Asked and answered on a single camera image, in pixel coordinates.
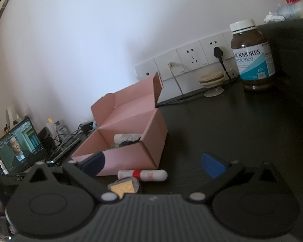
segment beige round holder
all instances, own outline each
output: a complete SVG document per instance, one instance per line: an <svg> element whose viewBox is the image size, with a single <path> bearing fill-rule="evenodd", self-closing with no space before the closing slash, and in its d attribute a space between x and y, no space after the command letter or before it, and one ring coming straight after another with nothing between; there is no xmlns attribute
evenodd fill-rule
<svg viewBox="0 0 303 242"><path fill-rule="evenodd" d="M213 72L210 74L206 74L200 77L200 85L204 86L205 88L212 88L214 86L218 86L222 84L222 81L225 79L224 72ZM217 87L215 89L206 91L204 93L205 97L213 97L223 93L223 88Z"/></svg>

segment red band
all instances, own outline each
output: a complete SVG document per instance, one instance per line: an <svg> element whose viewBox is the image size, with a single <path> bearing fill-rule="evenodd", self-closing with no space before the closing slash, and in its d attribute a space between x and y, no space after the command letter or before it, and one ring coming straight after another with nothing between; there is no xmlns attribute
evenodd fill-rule
<svg viewBox="0 0 303 242"><path fill-rule="evenodd" d="M133 171L133 177L137 178L138 180L141 180L140 179L140 173L141 173L141 170Z"/></svg>

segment white tube with red band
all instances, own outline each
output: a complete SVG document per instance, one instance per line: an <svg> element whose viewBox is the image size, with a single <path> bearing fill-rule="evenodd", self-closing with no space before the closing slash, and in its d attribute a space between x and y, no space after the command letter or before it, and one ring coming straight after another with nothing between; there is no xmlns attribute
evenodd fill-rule
<svg viewBox="0 0 303 242"><path fill-rule="evenodd" d="M167 172L165 170L120 170L118 172L118 179L133 176L140 181L165 181L167 179Z"/></svg>

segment black table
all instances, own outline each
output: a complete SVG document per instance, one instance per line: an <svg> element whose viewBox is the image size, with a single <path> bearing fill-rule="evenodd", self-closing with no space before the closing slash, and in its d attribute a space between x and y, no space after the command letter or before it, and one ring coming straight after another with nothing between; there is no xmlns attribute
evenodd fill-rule
<svg viewBox="0 0 303 242"><path fill-rule="evenodd" d="M246 166L271 161L301 205L293 234L303 241L303 107L277 88L262 93L243 90L240 81L213 98L203 94L160 108L168 135L159 169L168 172L160 183L142 183L147 193L185 193L210 177L201 166L209 151ZM103 184L116 176L97 177Z"/></svg>

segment laptop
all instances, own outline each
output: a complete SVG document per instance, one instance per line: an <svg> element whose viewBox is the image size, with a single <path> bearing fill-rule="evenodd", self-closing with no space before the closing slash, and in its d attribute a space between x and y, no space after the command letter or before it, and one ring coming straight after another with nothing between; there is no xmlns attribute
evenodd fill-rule
<svg viewBox="0 0 303 242"><path fill-rule="evenodd" d="M0 138L0 158L9 174L23 172L46 156L29 118Z"/></svg>

